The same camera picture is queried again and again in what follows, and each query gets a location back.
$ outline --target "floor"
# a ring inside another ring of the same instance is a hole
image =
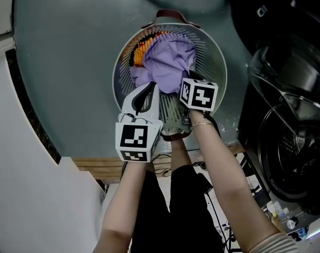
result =
[[[239,154],[237,155],[237,160],[238,162],[241,162],[241,160],[243,159],[243,154]],[[200,167],[194,167],[195,168],[195,171],[196,173],[203,173],[203,175],[210,181],[210,177],[209,177],[209,174],[207,171],[201,169]],[[251,176],[251,177],[248,177],[247,178],[248,180],[248,184],[250,186],[250,188],[255,188],[257,187],[257,185],[259,184],[258,183],[258,180],[255,176]],[[169,202],[170,202],[170,177],[164,177],[164,178],[158,178],[158,182],[159,182],[159,185],[160,185],[160,188],[162,190],[162,193],[164,195],[164,198],[166,200],[166,204],[167,204],[167,207],[169,208]],[[105,197],[105,200],[103,202],[103,210],[106,211],[107,207],[108,207],[108,204],[109,202],[111,201],[116,189],[118,187],[118,184],[111,184],[109,189],[108,189],[108,192],[107,192],[107,195]],[[217,213],[217,216],[219,218],[219,221],[222,225],[222,229],[224,231],[224,234],[226,236],[226,238],[228,239],[229,237],[229,224],[228,224],[228,220],[226,218],[226,216],[224,215],[218,201],[217,201],[217,198],[215,196],[215,192],[214,190],[211,190],[210,193],[210,198],[211,198],[211,201],[212,203],[214,204],[214,207],[215,207],[215,210],[216,210],[216,213]],[[206,202],[208,204],[208,210],[212,216],[212,219],[214,221],[214,225],[216,227],[216,229],[218,230],[218,232],[220,233],[220,229],[219,229],[219,225],[218,225],[218,222],[217,222],[217,218],[216,218],[216,215],[215,215],[215,212],[212,208],[212,205],[210,203],[210,200],[209,198],[205,195],[206,197]],[[235,242],[232,242],[231,243],[231,248],[239,248],[238,246],[238,243],[235,241]]]

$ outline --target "black pants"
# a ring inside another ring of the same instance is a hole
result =
[[[192,166],[172,173],[170,194],[169,213],[156,175],[146,172],[131,253],[222,252],[222,239]]]

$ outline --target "laundry basket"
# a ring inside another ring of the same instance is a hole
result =
[[[156,24],[158,17],[174,17],[183,23]],[[188,22],[183,15],[172,9],[162,9],[157,12],[153,22],[142,27],[121,50],[113,71],[113,93],[116,103],[121,109],[124,98],[135,89],[131,81],[129,67],[132,65],[135,46],[145,37],[157,32],[178,33],[188,37],[196,46],[195,72],[205,80],[218,85],[215,110],[220,106],[227,87],[227,67],[223,54],[216,42],[196,24]],[[160,119],[163,129],[178,128],[190,132],[190,127],[183,123],[184,107],[180,104],[177,94],[160,94]]]

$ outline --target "person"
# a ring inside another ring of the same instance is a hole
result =
[[[265,216],[236,158],[202,113],[190,120],[217,200],[243,252],[298,252]],[[223,252],[182,140],[171,142],[170,213],[153,165],[129,163],[104,215],[94,253]]]

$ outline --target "human arm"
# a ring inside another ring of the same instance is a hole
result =
[[[93,253],[126,253],[133,236],[147,164],[128,163],[103,218]]]
[[[203,115],[190,110],[192,124],[206,123]],[[243,252],[279,230],[267,219],[251,195],[246,177],[236,158],[223,144],[212,124],[194,127],[217,200]]]

